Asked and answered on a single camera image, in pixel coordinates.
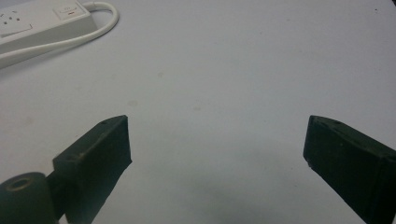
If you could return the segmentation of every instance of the white surface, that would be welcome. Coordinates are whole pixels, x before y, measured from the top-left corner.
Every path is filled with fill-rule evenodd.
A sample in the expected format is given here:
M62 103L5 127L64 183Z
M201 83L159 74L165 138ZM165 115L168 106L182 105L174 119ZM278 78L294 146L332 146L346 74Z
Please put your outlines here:
M109 34L0 70L1 180L125 114L134 163L95 224L363 223L304 138L314 114L396 148L390 0L109 2Z

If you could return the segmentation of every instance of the white cable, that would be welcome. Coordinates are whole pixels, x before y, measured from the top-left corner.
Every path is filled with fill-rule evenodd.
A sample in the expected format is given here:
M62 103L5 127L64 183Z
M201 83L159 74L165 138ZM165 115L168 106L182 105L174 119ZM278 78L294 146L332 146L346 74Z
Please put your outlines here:
M111 13L113 14L113 17L111 18L110 22L105 25L104 27L89 33L87 35L82 35L78 36L75 38L59 41L59 42L54 42L54 43L49 43L45 45L38 45L26 49L17 49L13 50L7 53L0 54L0 68L2 67L2 64L10 64L13 61L18 61L19 58L31 58L34 57L38 54L42 54L51 50L55 49L60 49L60 48L67 48L67 47L74 47L81 45L83 43L86 43L88 41L91 41L101 35L106 34L109 32L113 27L117 24L119 21L120 14L117 11L115 7L113 7L109 3L105 2L89 2L89 3L84 3L83 6L90 12L96 11L96 10L110 10Z

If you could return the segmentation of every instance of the electrical outlet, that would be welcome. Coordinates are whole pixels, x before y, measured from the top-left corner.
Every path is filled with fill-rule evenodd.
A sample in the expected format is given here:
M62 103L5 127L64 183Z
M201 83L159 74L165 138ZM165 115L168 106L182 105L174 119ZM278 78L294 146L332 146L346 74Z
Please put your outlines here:
M96 30L91 13L76 0L35 0L1 8L0 54L63 41Z
M21 14L17 10L2 11L0 14L0 37L15 35L32 28L29 21L21 19Z

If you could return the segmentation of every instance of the white power strip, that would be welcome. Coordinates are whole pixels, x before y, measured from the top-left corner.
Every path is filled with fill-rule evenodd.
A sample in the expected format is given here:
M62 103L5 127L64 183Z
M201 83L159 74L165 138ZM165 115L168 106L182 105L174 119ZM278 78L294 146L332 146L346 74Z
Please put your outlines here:
M97 29L90 11L111 10L111 22ZM35 0L0 9L0 68L58 48L74 47L111 30L119 19L108 3Z

